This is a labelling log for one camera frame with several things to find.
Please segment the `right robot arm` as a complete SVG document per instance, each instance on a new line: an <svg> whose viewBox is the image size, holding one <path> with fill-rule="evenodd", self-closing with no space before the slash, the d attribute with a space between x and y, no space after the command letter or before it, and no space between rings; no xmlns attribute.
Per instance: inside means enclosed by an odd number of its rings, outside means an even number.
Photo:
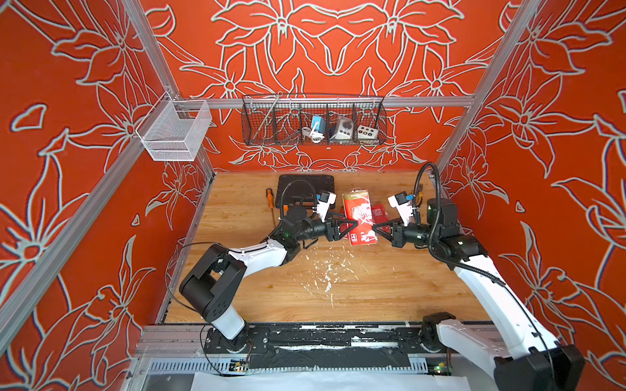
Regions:
<svg viewBox="0 0 626 391"><path fill-rule="evenodd" d="M505 282L484 246L462 233L457 206L441 194L436 164L429 170L435 196L426 203L426 221L420 218L417 192L390 196L399 218L373 226L373 230L401 249L412 244L425 249L462 280L478 299L495 326L497 337L463 324L448 312L422 319L418 338L430 353L454 350L489 375L500 390L574 390L585 366L575 345L565 345L521 302Z"/></svg>

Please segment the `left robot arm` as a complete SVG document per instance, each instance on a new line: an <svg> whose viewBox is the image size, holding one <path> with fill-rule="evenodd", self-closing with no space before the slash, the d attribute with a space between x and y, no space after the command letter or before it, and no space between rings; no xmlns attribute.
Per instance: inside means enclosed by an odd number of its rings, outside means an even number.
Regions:
<svg viewBox="0 0 626 391"><path fill-rule="evenodd" d="M291 207L259 244L242 249L210 246L181 281L179 292L233 350L239 350L249 335L249 324L233 306L241 282L262 270L287 265L321 237L339 241L358 225L358 221L338 213L320 213L312 218L305 208Z"/></svg>

